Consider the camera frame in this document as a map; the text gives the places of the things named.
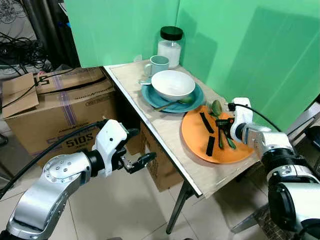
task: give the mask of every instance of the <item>glass jar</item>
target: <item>glass jar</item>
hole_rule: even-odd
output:
[[[182,29],[176,26],[161,28],[157,54],[169,59],[169,69],[179,65],[183,34]]]

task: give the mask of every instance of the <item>orange plate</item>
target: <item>orange plate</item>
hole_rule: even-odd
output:
[[[214,130],[214,133],[209,133],[200,113],[204,113],[206,119]],[[223,112],[220,119],[227,119],[231,116]],[[253,149],[247,147],[243,143],[233,141],[236,149],[232,149],[227,142],[225,134],[221,131],[224,149],[219,148],[218,128],[216,127],[216,118],[210,116],[207,107],[202,105],[197,109],[189,111],[182,120],[181,125],[182,136],[186,145],[198,157],[216,164],[230,164],[239,162],[253,153]],[[209,136],[215,137],[212,156],[206,155]]]

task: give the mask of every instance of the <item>teal plate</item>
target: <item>teal plate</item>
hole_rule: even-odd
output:
[[[169,104],[170,102],[163,99],[158,95],[152,85],[143,85],[141,88],[142,95],[144,99],[153,107],[158,108],[163,105]],[[189,112],[193,109],[196,109],[204,102],[204,93],[202,92],[201,87],[198,84],[195,84],[195,89],[192,93],[192,98],[195,99],[192,103],[175,103],[171,106],[168,106],[166,109],[162,110],[167,113],[184,113]]]

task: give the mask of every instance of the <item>white powder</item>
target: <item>white powder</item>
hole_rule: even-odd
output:
[[[158,55],[169,59],[169,69],[179,65],[181,46],[175,41],[162,40],[158,42]]]

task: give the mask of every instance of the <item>black velcro strip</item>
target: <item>black velcro strip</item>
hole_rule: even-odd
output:
[[[212,153],[214,152],[216,138],[214,136],[209,136],[208,146],[206,147],[206,152],[209,157],[212,157]]]
[[[210,123],[208,122],[208,120],[206,119],[205,113],[204,112],[200,112],[200,116],[202,118],[202,121],[206,127],[206,129],[208,130],[209,133],[213,134],[215,131],[213,130],[213,128],[210,126]]]

